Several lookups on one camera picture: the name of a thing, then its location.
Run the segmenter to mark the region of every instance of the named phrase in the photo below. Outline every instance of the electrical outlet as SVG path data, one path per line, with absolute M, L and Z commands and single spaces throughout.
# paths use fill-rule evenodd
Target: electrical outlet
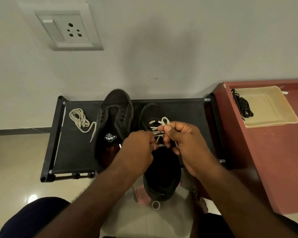
M 21 2 L 19 5 L 38 38 L 52 50 L 103 50 L 86 1 Z
M 52 19 L 55 22 L 57 28 L 64 38 L 64 41 L 58 41 L 53 34 L 49 33 L 56 44 L 91 43 L 88 39 L 81 15 L 38 15 L 38 18 L 42 23 L 44 19 Z

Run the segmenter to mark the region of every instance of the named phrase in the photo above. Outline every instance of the coiled white shoelace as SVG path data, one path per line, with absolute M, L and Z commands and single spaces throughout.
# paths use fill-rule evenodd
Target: coiled white shoelace
M 95 125 L 94 127 L 94 132 L 93 134 L 91 135 L 91 140 L 90 142 L 92 141 L 95 133 L 96 133 L 96 126 L 97 126 L 97 122 L 92 122 L 90 123 L 86 117 L 85 117 L 85 114 L 83 112 L 83 110 L 81 108 L 75 108 L 73 109 L 71 112 L 70 112 L 70 118 L 71 120 L 73 120 L 77 126 L 77 128 L 82 131 L 83 133 L 88 133 L 91 128 L 93 127 L 93 125 Z M 84 131 L 82 130 L 82 128 L 85 128 L 85 127 L 89 127 L 89 129 L 87 131 Z
M 156 121 L 153 120 L 153 121 L 149 122 L 149 124 L 153 124 L 153 123 L 155 123 L 155 122 L 156 122 Z M 161 119 L 161 121 L 158 120 L 158 123 L 159 123 L 159 124 L 162 124 L 162 126 L 165 126 L 166 124 L 167 124 L 167 125 L 170 125 L 170 120 L 169 120 L 167 117 L 163 117 L 163 118 Z M 152 132 L 153 132 L 154 137 L 158 137 L 158 138 L 157 138 L 157 143 L 158 143 L 159 138 L 160 138 L 160 137 L 163 137 L 163 134 L 164 134 L 165 132 L 164 132 L 164 131 L 158 131 L 158 130 L 157 130 L 158 127 L 150 127 L 150 128 L 152 129 Z

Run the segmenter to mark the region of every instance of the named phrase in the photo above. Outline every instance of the fingernail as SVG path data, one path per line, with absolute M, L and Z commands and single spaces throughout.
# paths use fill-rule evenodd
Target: fingernail
M 170 125 L 165 125 L 165 130 L 169 132 L 171 130 L 171 126 Z

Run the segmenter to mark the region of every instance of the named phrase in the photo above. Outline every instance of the black shoe rack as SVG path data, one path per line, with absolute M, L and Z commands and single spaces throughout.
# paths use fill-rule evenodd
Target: black shoe rack
M 81 108 L 86 118 L 93 122 L 97 119 L 98 107 L 102 102 L 69 101 L 63 96 L 58 97 L 40 177 L 41 182 L 94 177 L 95 160 L 90 143 L 94 128 L 88 133 L 81 132 L 70 119 L 69 112 L 75 108 Z M 170 120 L 196 125 L 211 152 L 221 163 L 229 167 L 225 157 L 223 126 L 214 94 L 197 99 L 132 100 L 134 121 L 131 131 L 136 130 L 137 117 L 142 108 L 150 102 L 157 103 Z

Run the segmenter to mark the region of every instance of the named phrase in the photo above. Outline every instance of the dark pants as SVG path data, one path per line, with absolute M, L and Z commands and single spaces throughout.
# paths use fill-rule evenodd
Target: dark pants
M 0 238 L 34 237 L 70 203 L 58 197 L 45 197 L 33 201 L 12 216 L 0 231 Z M 278 217 L 298 233 L 298 224 L 284 216 Z M 199 237 L 234 237 L 222 216 L 207 213 L 199 218 Z

